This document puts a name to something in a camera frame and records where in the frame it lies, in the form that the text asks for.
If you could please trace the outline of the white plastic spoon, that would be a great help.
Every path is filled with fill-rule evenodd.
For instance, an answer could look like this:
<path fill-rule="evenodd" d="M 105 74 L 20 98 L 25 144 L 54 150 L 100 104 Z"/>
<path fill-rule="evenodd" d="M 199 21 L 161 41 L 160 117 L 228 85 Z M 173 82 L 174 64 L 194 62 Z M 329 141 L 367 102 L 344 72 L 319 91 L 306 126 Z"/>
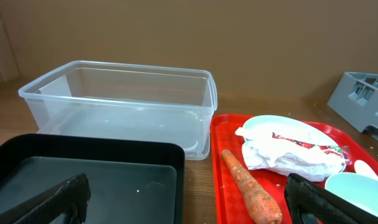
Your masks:
<path fill-rule="evenodd" d="M 354 170 L 356 174 L 362 175 L 364 177 L 368 177 L 370 179 L 374 179 L 378 181 L 377 174 L 373 171 L 373 169 L 364 161 L 356 160 L 354 162 Z"/>

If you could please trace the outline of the light blue plate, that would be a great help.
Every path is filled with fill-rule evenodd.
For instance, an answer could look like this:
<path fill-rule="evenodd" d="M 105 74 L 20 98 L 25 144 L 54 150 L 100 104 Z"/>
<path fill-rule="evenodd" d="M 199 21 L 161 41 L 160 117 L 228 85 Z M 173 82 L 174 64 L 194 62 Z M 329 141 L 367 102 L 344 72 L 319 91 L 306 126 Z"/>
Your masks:
<path fill-rule="evenodd" d="M 259 126 L 274 128 L 277 131 L 295 133 L 296 130 L 304 132 L 297 139 L 311 144 L 339 146 L 327 135 L 314 129 L 312 126 L 301 121 L 276 115 L 261 115 L 248 119 L 243 126 L 245 129 L 257 128 Z"/>

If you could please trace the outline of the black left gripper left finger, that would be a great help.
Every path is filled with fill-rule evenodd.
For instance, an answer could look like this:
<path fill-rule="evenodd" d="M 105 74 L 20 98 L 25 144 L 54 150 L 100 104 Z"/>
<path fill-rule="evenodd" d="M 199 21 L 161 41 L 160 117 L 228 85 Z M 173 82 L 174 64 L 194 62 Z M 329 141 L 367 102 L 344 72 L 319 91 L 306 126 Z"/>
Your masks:
<path fill-rule="evenodd" d="M 51 223 L 66 214 L 65 223 L 84 223 L 91 190 L 86 174 L 75 175 L 0 214 L 1 224 Z"/>

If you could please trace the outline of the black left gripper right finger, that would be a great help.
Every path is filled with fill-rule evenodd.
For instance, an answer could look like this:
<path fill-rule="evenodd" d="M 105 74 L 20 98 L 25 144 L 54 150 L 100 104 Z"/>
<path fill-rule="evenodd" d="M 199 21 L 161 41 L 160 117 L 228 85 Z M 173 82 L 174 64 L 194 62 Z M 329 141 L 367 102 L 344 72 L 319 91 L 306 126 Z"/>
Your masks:
<path fill-rule="evenodd" d="M 292 224 L 378 224 L 377 216 L 298 174 L 288 176 L 284 196 Z"/>

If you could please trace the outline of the light blue bowl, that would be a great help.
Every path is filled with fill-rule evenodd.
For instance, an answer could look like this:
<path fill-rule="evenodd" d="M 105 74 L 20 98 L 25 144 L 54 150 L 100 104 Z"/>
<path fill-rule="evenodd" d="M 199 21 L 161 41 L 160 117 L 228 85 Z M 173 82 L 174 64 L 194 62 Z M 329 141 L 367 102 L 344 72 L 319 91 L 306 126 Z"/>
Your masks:
<path fill-rule="evenodd" d="M 324 188 L 378 217 L 378 180 L 342 172 L 328 177 Z"/>

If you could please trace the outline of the white napkin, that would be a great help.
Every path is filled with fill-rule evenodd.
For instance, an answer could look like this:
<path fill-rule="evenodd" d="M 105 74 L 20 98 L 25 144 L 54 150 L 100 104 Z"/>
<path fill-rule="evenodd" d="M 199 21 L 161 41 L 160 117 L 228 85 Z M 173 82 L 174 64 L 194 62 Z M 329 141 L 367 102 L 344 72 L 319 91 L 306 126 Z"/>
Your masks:
<path fill-rule="evenodd" d="M 298 140 L 304 132 L 281 132 L 274 128 L 238 128 L 235 134 L 245 139 L 242 155 L 249 170 L 266 169 L 288 176 L 299 174 L 312 182 L 322 182 L 345 169 L 344 160 L 334 154 L 325 154 L 318 148 L 306 149 L 284 139 L 272 138 L 272 132 Z"/>

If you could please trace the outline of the orange carrot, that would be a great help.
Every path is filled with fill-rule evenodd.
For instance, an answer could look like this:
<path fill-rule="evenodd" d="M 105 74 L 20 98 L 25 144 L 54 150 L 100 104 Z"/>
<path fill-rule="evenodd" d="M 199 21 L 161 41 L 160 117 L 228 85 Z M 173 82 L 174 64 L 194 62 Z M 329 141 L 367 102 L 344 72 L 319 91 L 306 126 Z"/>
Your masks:
<path fill-rule="evenodd" d="M 276 200 L 229 150 L 222 151 L 222 158 L 242 194 L 250 218 L 256 224 L 280 224 L 283 214 Z"/>

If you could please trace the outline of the red snack wrapper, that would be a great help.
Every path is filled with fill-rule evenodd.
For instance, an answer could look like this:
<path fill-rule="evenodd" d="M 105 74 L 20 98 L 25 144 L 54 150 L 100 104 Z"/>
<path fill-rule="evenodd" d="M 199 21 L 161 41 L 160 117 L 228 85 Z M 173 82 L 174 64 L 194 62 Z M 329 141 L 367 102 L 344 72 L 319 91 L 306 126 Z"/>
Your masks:
<path fill-rule="evenodd" d="M 286 138 L 279 134 L 272 132 L 272 138 L 275 139 L 284 139 L 290 142 L 295 143 L 298 146 L 304 147 L 306 149 L 318 148 L 319 151 L 322 151 L 325 154 L 334 154 L 335 156 L 340 157 L 344 160 L 345 165 L 352 164 L 352 158 L 350 154 L 350 148 L 348 146 L 331 146 L 331 145 L 318 145 L 318 144 L 311 144 L 308 142 L 298 141 L 290 138 Z"/>

